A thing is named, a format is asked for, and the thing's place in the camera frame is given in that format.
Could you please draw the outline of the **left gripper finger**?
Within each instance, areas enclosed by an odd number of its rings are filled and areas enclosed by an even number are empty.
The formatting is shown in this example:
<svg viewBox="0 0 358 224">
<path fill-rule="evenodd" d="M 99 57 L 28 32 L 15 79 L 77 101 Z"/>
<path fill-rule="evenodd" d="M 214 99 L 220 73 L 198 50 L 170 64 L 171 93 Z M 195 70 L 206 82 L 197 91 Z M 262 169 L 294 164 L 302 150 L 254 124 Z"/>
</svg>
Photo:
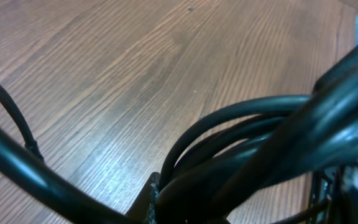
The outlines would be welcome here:
<svg viewBox="0 0 358 224">
<path fill-rule="evenodd" d="M 160 174 L 153 172 L 145 182 L 126 216 L 143 224 L 157 224 L 155 218 L 155 203 L 159 194 L 158 184 Z"/>
</svg>

